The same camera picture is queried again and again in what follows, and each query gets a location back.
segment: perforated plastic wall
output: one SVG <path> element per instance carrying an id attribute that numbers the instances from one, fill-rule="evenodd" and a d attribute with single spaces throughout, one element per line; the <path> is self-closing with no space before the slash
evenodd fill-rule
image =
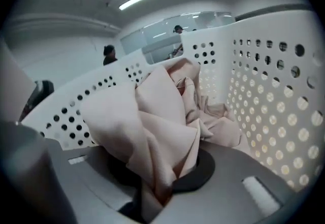
<path id="1" fill-rule="evenodd" d="M 229 104 L 252 155 L 297 190 L 323 164 L 321 33 L 312 12 L 286 11 L 182 35 L 183 57 L 201 64 L 202 94 L 210 103 Z M 133 52 L 58 89 L 23 124 L 57 139 L 63 150 L 94 146 L 81 102 L 103 88 L 141 81 L 155 66 L 141 50 Z"/>

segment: person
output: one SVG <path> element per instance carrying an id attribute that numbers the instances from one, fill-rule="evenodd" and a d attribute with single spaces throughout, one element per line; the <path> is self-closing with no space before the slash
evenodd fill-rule
<path id="1" fill-rule="evenodd" d="M 117 60 L 117 58 L 115 58 L 115 47 L 113 45 L 107 45 L 104 47 L 104 61 L 103 61 L 103 65 L 107 65 L 110 64 L 114 61 Z"/>
<path id="2" fill-rule="evenodd" d="M 183 34 L 183 33 L 186 33 L 187 31 L 184 30 L 180 25 L 176 25 L 174 27 L 173 32 L 178 33 L 178 34 Z M 183 54 L 183 45 L 180 44 L 180 46 L 173 51 L 173 56 L 178 57 L 178 56 L 181 56 L 182 54 Z"/>

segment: wrinkled cloth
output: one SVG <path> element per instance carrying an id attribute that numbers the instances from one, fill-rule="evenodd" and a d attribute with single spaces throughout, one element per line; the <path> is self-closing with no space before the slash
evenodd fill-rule
<path id="1" fill-rule="evenodd" d="M 142 178 L 142 216 L 152 221 L 172 183 L 196 165 L 200 138 L 250 154 L 246 136 L 225 104 L 209 106 L 198 63 L 157 66 L 136 87 L 101 90 L 80 108 L 92 138 Z"/>

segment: pink fabric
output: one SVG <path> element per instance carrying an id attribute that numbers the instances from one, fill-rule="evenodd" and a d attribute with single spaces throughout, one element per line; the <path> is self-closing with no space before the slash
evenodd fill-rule
<path id="1" fill-rule="evenodd" d="M 187 59 L 157 66 L 132 82 L 101 90 L 81 105 L 92 138 L 142 180 L 142 215 L 152 221 L 171 196 L 173 181 L 196 165 L 200 138 L 249 154 L 231 110 L 208 106 L 200 66 Z"/>

